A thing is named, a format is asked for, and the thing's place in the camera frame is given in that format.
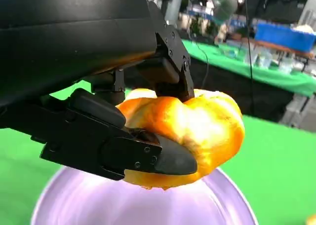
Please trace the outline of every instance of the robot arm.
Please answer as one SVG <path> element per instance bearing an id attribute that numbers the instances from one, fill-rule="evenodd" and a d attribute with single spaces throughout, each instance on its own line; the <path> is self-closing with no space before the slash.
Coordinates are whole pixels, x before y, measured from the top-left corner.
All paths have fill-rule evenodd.
<path id="1" fill-rule="evenodd" d="M 197 170 L 181 145 L 128 129 L 115 107 L 123 70 L 135 67 L 158 96 L 194 97 L 190 56 L 146 0 L 0 0 L 0 128 L 44 144 L 41 158 L 113 180 L 124 170 Z M 85 79 L 62 101 L 49 95 Z"/>

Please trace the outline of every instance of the plastic cup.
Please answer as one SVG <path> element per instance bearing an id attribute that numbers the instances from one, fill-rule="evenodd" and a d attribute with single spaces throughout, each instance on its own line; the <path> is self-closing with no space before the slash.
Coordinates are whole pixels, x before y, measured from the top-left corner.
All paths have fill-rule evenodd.
<path id="1" fill-rule="evenodd" d="M 250 65 L 250 60 L 251 60 L 251 65 L 254 65 L 257 62 L 257 58 L 258 58 L 258 51 L 250 50 L 250 55 L 249 55 L 249 49 L 247 48 L 244 63 Z"/>
<path id="2" fill-rule="evenodd" d="M 267 70 L 271 65 L 272 58 L 272 54 L 269 51 L 260 53 L 258 57 L 259 68 Z"/>
<path id="3" fill-rule="evenodd" d="M 294 68 L 293 58 L 283 57 L 280 62 L 279 71 L 289 75 L 292 72 L 293 68 Z"/>

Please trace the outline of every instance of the background table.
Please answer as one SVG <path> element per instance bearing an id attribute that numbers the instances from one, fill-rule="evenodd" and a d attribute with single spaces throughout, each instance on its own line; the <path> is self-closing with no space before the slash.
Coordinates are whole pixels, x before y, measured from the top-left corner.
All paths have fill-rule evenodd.
<path id="1" fill-rule="evenodd" d="M 82 82 L 54 94 L 66 99 Z M 243 117 L 240 152 L 222 166 L 246 196 L 260 225 L 303 225 L 316 213 L 316 136 Z M 0 224 L 29 224 L 36 201 L 60 168 L 39 159 L 42 145 L 13 130 L 0 130 Z"/>

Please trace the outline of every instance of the green surface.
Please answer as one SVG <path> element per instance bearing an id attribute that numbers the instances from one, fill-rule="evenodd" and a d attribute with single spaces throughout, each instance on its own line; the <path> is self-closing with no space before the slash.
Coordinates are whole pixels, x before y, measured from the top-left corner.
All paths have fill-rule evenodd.
<path id="1" fill-rule="evenodd" d="M 221 45 L 221 48 L 198 43 L 198 46 L 191 41 L 183 40 L 188 52 L 194 58 L 206 62 L 205 54 L 200 50 L 202 49 L 208 57 L 208 62 L 226 69 L 228 71 L 243 75 L 250 78 L 250 67 L 243 62 L 244 52 L 241 51 L 236 59 L 226 56 L 222 50 L 232 49 L 237 50 L 235 47 L 227 47 Z M 305 96 L 311 96 L 316 92 L 316 80 L 311 76 L 301 73 L 293 72 L 286 75 L 277 70 L 277 66 L 271 66 L 269 70 L 263 70 L 257 66 L 253 67 L 253 79 L 267 83 L 293 93 L 299 93 Z"/>
<path id="2" fill-rule="evenodd" d="M 76 87 L 55 96 L 65 99 Z M 316 136 L 244 117 L 240 153 L 224 164 L 261 225 L 303 225 L 316 213 Z M 0 130 L 0 225 L 29 224 L 36 201 L 60 168 L 39 159 L 42 145 L 12 130 Z"/>

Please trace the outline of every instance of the purple bowl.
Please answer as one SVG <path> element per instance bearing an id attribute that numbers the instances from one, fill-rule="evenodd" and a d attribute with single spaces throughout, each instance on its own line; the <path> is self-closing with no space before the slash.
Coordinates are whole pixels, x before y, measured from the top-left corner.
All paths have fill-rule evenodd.
<path id="1" fill-rule="evenodd" d="M 31 225 L 257 225 L 242 193 L 216 169 L 193 184 L 146 190 L 72 168 L 43 191 Z"/>

